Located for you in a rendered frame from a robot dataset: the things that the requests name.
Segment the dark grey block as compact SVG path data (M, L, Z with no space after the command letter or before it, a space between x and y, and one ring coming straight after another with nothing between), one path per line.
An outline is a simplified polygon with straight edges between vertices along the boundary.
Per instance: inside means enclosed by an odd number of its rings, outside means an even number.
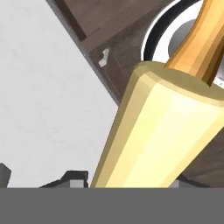
M4 163L0 163L0 188L6 188L10 178L11 170Z

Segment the cream rolling pin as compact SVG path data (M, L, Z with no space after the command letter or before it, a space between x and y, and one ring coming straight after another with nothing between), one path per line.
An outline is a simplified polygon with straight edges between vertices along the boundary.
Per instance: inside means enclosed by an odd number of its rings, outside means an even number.
M91 186L168 187L224 127L224 0L204 0L166 63L138 63Z

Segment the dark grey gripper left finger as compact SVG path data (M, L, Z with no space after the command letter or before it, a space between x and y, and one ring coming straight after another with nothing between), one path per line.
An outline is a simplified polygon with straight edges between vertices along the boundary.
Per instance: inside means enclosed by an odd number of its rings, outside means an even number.
M66 171L61 179L57 179L42 188L88 188L88 171Z

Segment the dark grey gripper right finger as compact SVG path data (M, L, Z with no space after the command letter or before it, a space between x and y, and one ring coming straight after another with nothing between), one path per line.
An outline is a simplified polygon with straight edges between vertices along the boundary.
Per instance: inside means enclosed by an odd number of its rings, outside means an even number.
M171 184L172 188L183 188L183 187L199 187L209 188L209 185L204 185L194 180L191 180L184 175L179 175L177 179Z

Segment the white and black round thing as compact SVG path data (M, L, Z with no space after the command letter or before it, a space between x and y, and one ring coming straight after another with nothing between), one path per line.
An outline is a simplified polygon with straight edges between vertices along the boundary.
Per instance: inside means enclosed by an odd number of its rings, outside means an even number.
M172 0L151 21L143 38L141 61L163 67L186 39L203 0Z

